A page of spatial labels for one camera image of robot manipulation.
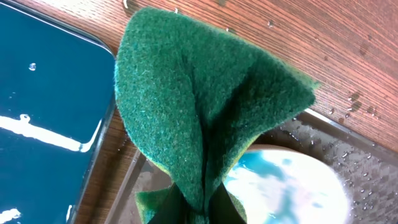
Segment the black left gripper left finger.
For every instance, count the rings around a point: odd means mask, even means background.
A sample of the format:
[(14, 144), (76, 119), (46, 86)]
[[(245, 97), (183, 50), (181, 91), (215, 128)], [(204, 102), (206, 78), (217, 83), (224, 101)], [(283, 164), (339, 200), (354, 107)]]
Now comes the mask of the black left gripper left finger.
[(160, 209), (148, 224), (186, 224), (187, 203), (177, 184), (173, 184)]

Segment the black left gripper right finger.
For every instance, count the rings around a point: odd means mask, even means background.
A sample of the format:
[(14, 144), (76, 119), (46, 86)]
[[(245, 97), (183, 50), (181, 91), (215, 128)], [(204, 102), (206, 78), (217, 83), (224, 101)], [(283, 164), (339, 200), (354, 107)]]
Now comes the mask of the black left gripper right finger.
[(223, 184), (220, 184), (210, 198), (210, 224), (246, 224), (238, 213)]

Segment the white plate with blue smear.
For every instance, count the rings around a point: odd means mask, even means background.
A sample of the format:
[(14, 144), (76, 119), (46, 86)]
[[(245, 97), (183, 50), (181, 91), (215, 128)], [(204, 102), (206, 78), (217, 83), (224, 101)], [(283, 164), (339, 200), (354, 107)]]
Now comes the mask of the white plate with blue smear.
[(335, 171), (301, 152), (254, 144), (224, 180), (248, 223), (349, 222), (349, 200)]

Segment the green scouring sponge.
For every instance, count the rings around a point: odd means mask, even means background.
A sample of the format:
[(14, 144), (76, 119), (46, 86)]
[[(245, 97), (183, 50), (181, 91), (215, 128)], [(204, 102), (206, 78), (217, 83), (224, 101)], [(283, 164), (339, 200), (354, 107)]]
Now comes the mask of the green scouring sponge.
[[(131, 141), (178, 185), (186, 223), (210, 223), (210, 198), (231, 168), (262, 133), (312, 106), (318, 85), (230, 32), (153, 7), (128, 22), (114, 81)], [(142, 223), (171, 186), (136, 194)]]

